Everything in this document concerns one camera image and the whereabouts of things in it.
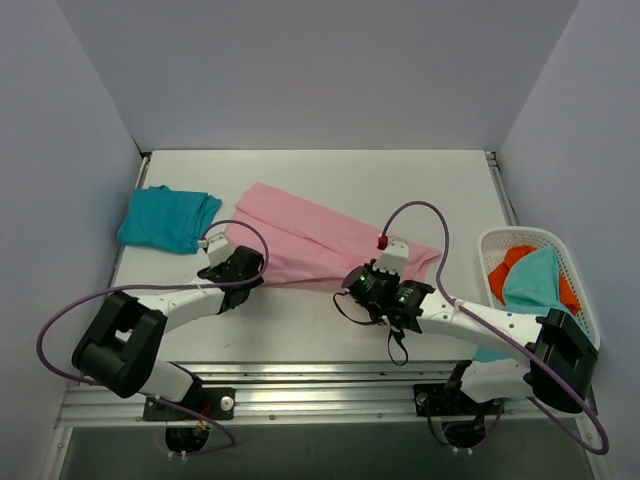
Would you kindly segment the pink t shirt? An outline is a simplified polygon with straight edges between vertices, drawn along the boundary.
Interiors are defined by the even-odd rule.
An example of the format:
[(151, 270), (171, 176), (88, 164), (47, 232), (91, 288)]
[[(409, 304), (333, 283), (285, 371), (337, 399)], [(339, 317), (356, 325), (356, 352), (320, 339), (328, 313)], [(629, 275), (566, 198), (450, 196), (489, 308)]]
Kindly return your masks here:
[(262, 253), (264, 237), (269, 286), (339, 283), (381, 254), (378, 228), (259, 182), (236, 202), (232, 219), (224, 231), (232, 245)]

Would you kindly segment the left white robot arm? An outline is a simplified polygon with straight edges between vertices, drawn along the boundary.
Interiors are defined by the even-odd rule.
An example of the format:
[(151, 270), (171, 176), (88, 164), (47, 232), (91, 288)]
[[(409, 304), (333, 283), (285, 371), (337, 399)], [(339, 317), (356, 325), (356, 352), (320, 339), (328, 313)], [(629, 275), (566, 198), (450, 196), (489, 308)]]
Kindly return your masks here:
[(231, 393), (211, 394), (194, 373), (160, 360), (164, 334), (191, 321), (222, 315), (263, 283), (262, 253), (239, 246), (223, 262), (201, 269), (186, 290), (135, 297), (109, 294), (72, 354), (72, 365), (121, 398), (160, 397), (179, 419), (197, 413), (229, 418)]

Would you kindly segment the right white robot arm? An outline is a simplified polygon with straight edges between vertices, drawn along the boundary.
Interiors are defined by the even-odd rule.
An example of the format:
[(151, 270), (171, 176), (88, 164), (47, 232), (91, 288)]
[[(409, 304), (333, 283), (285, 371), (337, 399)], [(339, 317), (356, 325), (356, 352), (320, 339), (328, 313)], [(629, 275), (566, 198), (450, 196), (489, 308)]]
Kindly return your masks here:
[(373, 324), (388, 326), (396, 342), (411, 331), (500, 352), (524, 368), (520, 382), (537, 400), (565, 413), (584, 410), (598, 350), (571, 314), (558, 309), (520, 314), (449, 300), (428, 284), (402, 281), (372, 263), (348, 273), (342, 288)]

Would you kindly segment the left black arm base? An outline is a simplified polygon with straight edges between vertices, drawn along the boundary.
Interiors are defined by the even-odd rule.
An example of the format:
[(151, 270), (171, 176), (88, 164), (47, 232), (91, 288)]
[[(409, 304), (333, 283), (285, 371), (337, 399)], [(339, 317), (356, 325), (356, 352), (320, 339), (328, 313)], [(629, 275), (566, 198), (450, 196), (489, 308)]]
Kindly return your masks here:
[(166, 424), (163, 439), (170, 454), (196, 457), (236, 445), (235, 436), (223, 425), (234, 418), (234, 409), (234, 389), (197, 387), (180, 402), (147, 397), (142, 420)]

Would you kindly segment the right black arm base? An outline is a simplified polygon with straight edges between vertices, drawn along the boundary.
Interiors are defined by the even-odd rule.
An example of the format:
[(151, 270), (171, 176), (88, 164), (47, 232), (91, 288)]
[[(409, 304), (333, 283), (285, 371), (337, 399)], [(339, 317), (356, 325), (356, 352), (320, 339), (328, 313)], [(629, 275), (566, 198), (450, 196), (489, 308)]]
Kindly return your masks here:
[(471, 361), (457, 362), (444, 383), (413, 386), (416, 415), (427, 420), (437, 443), (471, 455), (497, 427), (503, 400), (478, 403), (462, 392), (462, 376)]

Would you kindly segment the folded teal t shirt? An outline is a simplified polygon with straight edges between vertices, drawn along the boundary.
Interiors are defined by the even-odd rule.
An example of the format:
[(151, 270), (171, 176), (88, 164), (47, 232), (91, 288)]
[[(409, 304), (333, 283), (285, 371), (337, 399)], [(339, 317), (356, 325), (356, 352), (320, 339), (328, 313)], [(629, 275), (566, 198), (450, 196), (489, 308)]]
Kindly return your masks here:
[(199, 239), (223, 202), (206, 192), (176, 191), (166, 185), (133, 191), (117, 240), (124, 246), (195, 254)]

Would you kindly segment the white plastic laundry basket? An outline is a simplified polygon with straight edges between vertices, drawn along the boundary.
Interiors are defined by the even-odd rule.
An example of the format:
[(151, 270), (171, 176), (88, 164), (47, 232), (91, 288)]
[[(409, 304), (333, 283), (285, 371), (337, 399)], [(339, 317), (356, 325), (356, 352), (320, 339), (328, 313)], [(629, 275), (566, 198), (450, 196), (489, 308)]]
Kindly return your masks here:
[(489, 303), (507, 312), (568, 313), (596, 347), (600, 334), (595, 317), (564, 243), (533, 227), (486, 231), (478, 240), (479, 264)]

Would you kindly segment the aluminium mounting rail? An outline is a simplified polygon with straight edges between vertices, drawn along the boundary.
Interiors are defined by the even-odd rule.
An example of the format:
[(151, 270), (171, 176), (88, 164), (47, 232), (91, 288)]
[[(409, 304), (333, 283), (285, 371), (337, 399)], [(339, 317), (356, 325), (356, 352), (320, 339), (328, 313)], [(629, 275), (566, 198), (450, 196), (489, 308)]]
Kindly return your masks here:
[[(235, 389), (230, 426), (415, 422), (413, 386), (444, 382), (455, 362), (204, 363), (182, 362), (205, 387)], [(71, 386), (56, 427), (152, 426), (144, 397), (121, 399), (102, 387)]]

